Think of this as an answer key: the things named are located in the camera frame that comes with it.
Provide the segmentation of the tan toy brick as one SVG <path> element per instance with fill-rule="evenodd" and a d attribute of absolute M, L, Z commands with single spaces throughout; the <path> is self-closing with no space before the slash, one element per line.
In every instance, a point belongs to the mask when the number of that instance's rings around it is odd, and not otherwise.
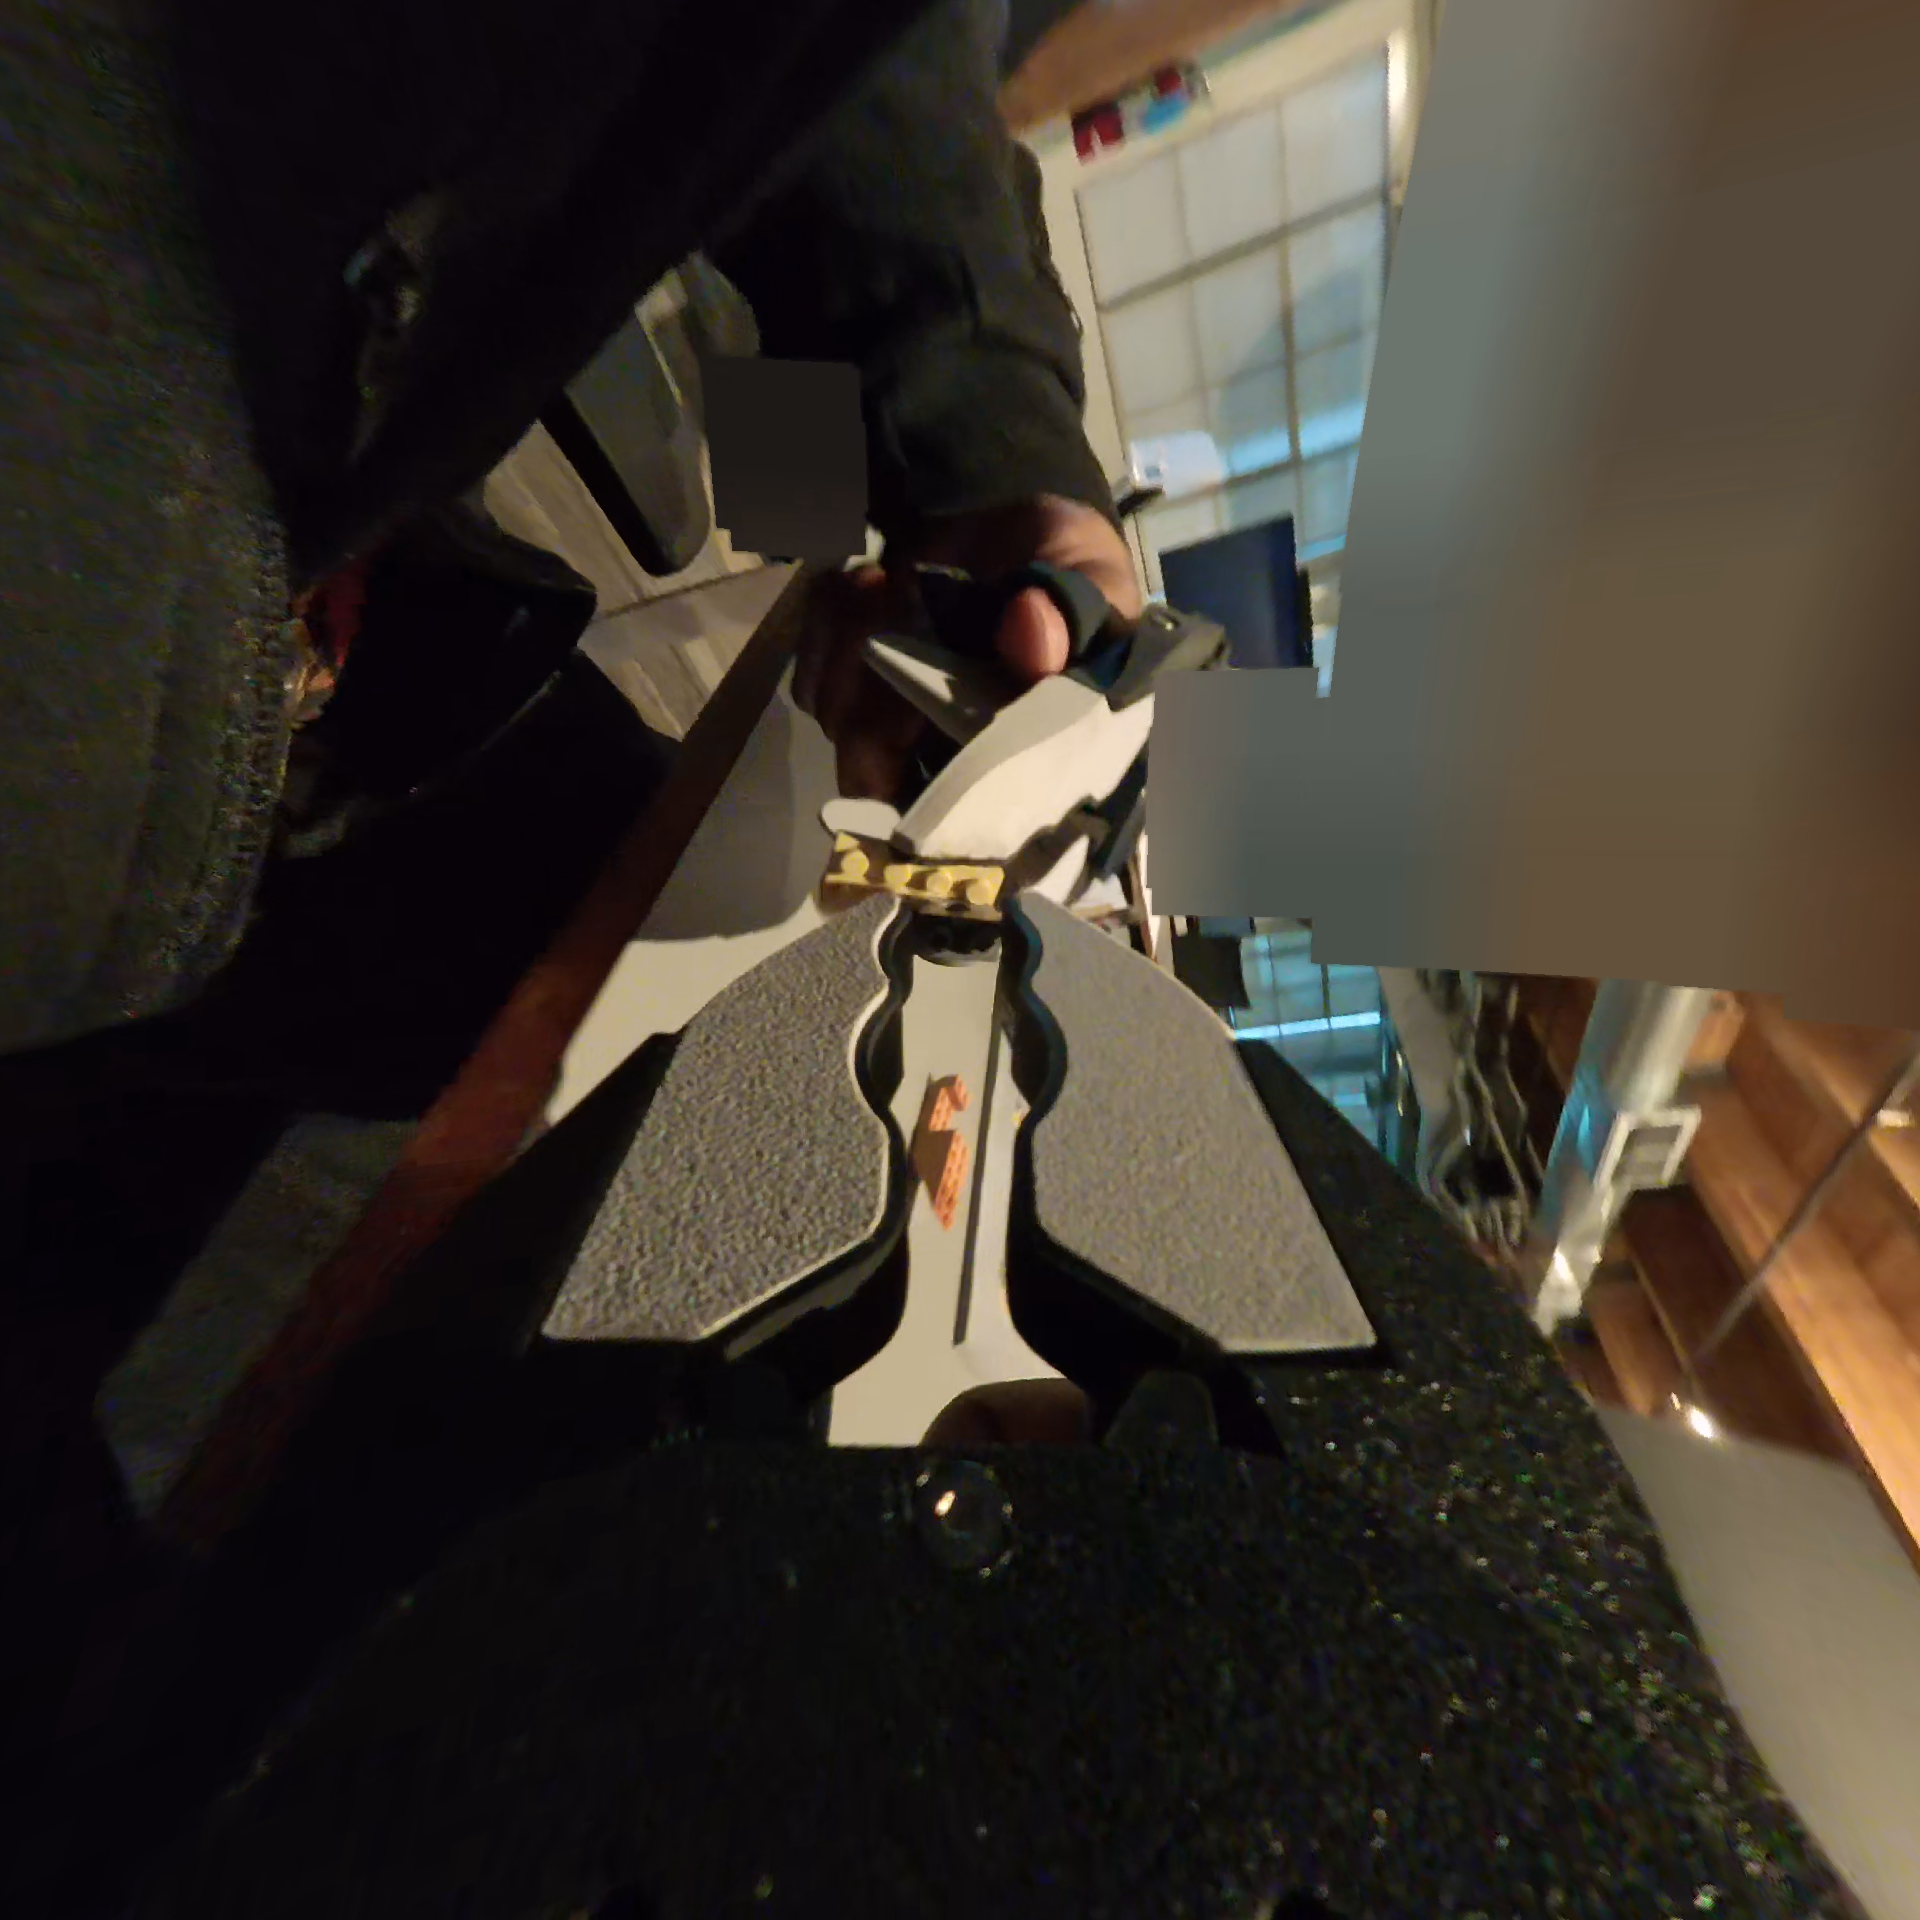
<path fill-rule="evenodd" d="M 830 913 L 884 898 L 937 918 L 996 923 L 1002 887 L 1005 867 L 927 860 L 873 837 L 835 832 L 819 900 Z"/>

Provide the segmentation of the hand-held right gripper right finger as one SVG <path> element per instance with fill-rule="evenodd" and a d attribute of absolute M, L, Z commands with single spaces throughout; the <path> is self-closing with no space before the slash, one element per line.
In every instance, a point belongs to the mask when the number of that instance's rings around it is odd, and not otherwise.
<path fill-rule="evenodd" d="M 1218 1015 L 1047 898 L 1009 911 L 1037 1254 L 1214 1356 L 1357 1356 L 1376 1327 Z"/>

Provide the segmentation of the person's left forearm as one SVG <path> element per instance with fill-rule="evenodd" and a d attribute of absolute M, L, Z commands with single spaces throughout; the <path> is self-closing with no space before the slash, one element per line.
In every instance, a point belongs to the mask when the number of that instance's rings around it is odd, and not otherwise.
<path fill-rule="evenodd" d="M 699 248 L 767 360 L 858 381 L 864 483 L 816 429 L 780 433 L 769 557 L 843 565 L 880 539 L 987 571 L 1127 571 L 1087 431 L 1083 333 L 1032 152 L 1000 105 L 1068 4 L 647 4 L 691 68 L 687 156 L 726 162 Z"/>

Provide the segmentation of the large black monitor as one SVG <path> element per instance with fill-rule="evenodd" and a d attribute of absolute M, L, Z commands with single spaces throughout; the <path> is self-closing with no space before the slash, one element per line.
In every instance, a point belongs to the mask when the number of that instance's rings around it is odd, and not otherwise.
<path fill-rule="evenodd" d="M 1300 566 L 1293 515 L 1237 526 L 1160 553 L 1164 600 L 1212 619 L 1230 667 L 1312 668 L 1312 585 Z"/>

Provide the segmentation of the person's torso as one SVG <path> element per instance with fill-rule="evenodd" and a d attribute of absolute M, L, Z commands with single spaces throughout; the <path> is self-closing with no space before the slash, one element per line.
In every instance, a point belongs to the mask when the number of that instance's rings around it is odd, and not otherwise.
<path fill-rule="evenodd" d="M 461 674 L 432 544 L 615 299 L 734 227 L 894 4 L 5 4 L 5 1909 L 48 1869 L 99 1381 L 306 1112 L 412 1121 L 650 794 L 581 671 L 274 852 L 295 600 Z"/>

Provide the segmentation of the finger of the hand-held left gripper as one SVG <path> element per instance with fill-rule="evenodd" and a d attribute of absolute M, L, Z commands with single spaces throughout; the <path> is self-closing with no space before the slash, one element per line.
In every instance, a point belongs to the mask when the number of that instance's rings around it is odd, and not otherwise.
<path fill-rule="evenodd" d="M 896 827 L 920 860 L 1009 860 L 1083 804 L 1108 798 L 1145 748 L 1154 695 L 1115 709 L 1050 678 L 1005 706 L 936 774 Z"/>
<path fill-rule="evenodd" d="M 1058 908 L 1078 909 L 1087 900 L 1106 909 L 1126 902 L 1126 867 L 1144 820 L 1141 805 L 1116 815 L 1070 810 L 1059 824 L 1030 839 L 1030 894 Z"/>

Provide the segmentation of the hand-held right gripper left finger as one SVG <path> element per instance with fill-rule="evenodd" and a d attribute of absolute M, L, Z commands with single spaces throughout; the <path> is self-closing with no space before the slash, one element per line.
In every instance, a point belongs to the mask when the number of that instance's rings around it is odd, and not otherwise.
<path fill-rule="evenodd" d="M 775 950 L 677 1036 L 539 1327 L 754 1348 L 896 1254 L 908 911 L 872 898 Z"/>

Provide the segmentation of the orange toy brick assembly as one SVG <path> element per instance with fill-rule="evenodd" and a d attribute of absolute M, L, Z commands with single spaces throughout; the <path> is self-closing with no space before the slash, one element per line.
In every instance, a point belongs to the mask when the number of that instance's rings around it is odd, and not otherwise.
<path fill-rule="evenodd" d="M 963 1076 L 933 1076 L 925 1085 L 922 1101 L 907 1142 L 907 1160 L 925 1193 L 931 1216 L 943 1231 L 950 1231 L 969 1193 L 972 1139 L 966 1119 L 972 1091 Z"/>

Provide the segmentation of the grey desk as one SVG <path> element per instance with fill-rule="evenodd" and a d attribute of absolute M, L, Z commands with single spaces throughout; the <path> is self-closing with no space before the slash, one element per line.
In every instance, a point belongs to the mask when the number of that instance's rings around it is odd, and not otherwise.
<path fill-rule="evenodd" d="M 381 1183 L 352 1183 L 346 1118 L 292 1126 L 115 1367 L 99 1422 L 159 1535 L 215 1540 L 263 1498 L 336 1390 L 365 1409 L 368 1390 L 346 1381 L 361 1349 L 395 1356 L 422 1337 L 469 1356 L 661 1356 L 687 1373 L 697 1419 L 776 1408 L 806 1421 L 894 1338 L 897 1253 L 850 1304 L 754 1348 L 539 1331 L 681 1028 L 775 950 L 848 911 L 819 900 L 830 753 L 780 691 L 819 595 L 819 578 L 797 571 L 765 600 L 672 743 L 660 792 L 552 941 L 514 972 L 461 1074 L 382 1147 Z"/>

